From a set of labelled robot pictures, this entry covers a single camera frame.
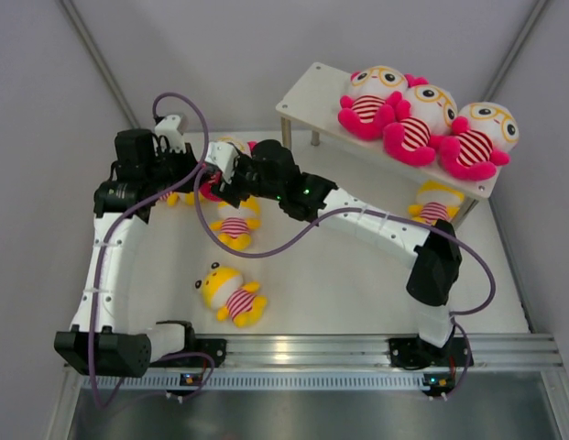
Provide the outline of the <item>yellow plush sideways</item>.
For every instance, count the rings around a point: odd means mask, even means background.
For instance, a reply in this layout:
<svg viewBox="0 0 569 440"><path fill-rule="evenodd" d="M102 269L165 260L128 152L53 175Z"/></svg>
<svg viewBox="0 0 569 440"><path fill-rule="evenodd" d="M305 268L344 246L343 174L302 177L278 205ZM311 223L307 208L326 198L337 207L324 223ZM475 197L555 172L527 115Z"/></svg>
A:
<svg viewBox="0 0 569 440"><path fill-rule="evenodd" d="M158 198L158 201L164 203L169 207L176 206L179 203L184 203L189 206L193 206L195 205L196 198L198 198L199 200L202 199L200 195L196 195L195 192L188 192L188 193L165 192Z"/></svg>

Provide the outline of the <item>yellow plush front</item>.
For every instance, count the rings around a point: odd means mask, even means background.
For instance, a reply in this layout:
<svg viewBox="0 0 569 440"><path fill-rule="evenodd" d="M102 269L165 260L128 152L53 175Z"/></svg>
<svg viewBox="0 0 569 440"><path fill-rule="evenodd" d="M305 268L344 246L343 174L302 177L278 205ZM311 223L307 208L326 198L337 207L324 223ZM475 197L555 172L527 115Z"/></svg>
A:
<svg viewBox="0 0 569 440"><path fill-rule="evenodd" d="M259 293L260 288L258 281L245 281L241 271L219 262L212 263L207 274L194 282L194 289L216 319L231 320L238 328L255 325L262 318L268 299Z"/></svg>

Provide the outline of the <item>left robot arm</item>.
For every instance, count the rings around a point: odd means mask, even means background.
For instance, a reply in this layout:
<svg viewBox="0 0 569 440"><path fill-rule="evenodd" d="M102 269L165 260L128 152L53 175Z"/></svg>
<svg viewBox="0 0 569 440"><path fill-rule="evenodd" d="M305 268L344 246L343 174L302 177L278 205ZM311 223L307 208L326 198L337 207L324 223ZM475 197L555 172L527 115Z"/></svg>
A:
<svg viewBox="0 0 569 440"><path fill-rule="evenodd" d="M129 331L129 287L137 248L162 194L197 165L178 128L120 131L116 159L93 195L93 253L79 307L56 352L83 375L138 378L158 359L145 333Z"/></svg>

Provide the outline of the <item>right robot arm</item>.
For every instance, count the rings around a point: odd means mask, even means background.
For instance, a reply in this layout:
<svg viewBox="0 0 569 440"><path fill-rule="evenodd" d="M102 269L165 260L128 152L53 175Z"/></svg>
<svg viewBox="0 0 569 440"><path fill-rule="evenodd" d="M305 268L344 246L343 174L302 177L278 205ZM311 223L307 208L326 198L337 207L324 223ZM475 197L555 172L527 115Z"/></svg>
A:
<svg viewBox="0 0 569 440"><path fill-rule="evenodd" d="M290 218L323 225L374 245L409 269L406 291L417 325L419 357L441 363L452 352L454 324L449 294L459 277L462 255L454 228L399 220L354 197L334 181L300 170L277 140L257 143L250 155L225 141L210 143L205 165L217 172L213 194L233 207L250 196L277 202Z"/></svg>

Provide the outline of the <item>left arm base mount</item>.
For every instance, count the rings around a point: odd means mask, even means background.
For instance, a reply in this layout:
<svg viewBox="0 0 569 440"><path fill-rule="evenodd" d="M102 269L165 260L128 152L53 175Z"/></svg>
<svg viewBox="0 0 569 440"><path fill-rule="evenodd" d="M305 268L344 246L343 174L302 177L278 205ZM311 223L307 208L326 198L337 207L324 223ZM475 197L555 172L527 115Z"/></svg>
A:
<svg viewBox="0 0 569 440"><path fill-rule="evenodd" d="M169 368L204 369L210 367L205 357L184 357L185 353L200 352L208 355L216 367L220 367L226 358L227 340L224 338L197 338L188 342L186 347L177 353L164 357L161 365Z"/></svg>

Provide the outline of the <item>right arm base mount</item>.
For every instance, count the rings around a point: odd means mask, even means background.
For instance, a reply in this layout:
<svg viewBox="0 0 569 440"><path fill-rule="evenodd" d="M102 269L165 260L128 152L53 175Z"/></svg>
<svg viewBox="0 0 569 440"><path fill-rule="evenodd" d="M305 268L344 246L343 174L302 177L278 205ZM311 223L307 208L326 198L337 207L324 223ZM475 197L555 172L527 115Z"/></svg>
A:
<svg viewBox="0 0 569 440"><path fill-rule="evenodd" d="M443 347L437 347L419 337L393 337L388 341L390 365L399 369L472 367L471 350L462 337L452 337Z"/></svg>

